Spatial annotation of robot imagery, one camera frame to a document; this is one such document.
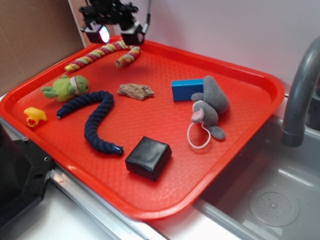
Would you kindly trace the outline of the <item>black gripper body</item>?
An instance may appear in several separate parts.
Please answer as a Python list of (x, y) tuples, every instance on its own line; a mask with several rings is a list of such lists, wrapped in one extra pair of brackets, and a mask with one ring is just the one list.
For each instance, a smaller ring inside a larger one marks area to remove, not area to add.
[(133, 14), (139, 10), (131, 2), (122, 3), (120, 0), (86, 0), (85, 2), (86, 6), (81, 6), (79, 12), (83, 16), (84, 24), (89, 28), (92, 23), (129, 28), (135, 22)]

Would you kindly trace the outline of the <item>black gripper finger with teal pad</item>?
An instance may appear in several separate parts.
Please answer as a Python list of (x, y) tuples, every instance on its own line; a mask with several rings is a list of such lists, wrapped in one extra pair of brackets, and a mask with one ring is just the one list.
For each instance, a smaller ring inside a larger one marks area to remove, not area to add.
[(145, 41), (145, 33), (143, 30), (144, 28), (137, 21), (128, 30), (124, 30), (120, 34), (127, 46), (140, 46)]
[(85, 33), (90, 43), (107, 44), (110, 41), (110, 33), (105, 25), (96, 24), (90, 28), (84, 24), (80, 30)]

